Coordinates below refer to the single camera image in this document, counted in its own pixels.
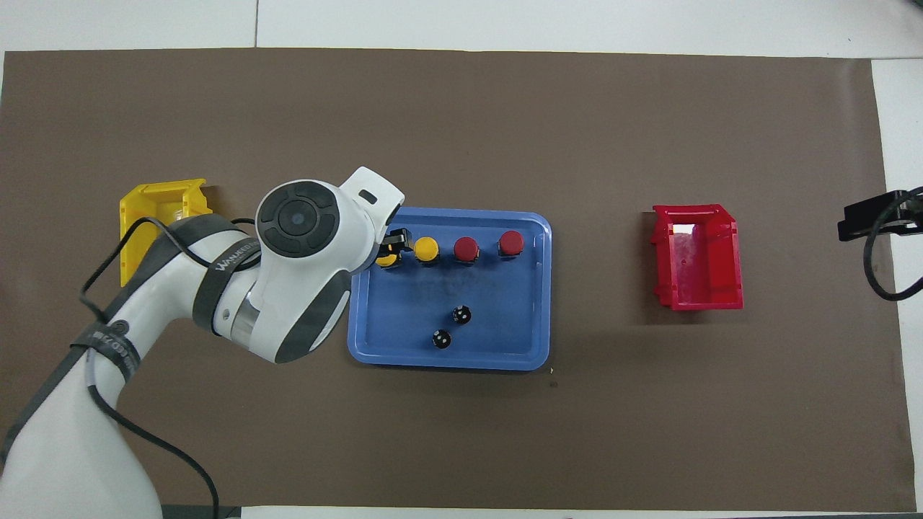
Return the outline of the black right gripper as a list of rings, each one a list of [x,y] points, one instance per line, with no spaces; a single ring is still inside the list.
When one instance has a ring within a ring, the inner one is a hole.
[[[900,195],[897,233],[922,233],[922,190],[886,192],[843,207],[843,219],[837,223],[840,242],[867,236],[877,217]]]

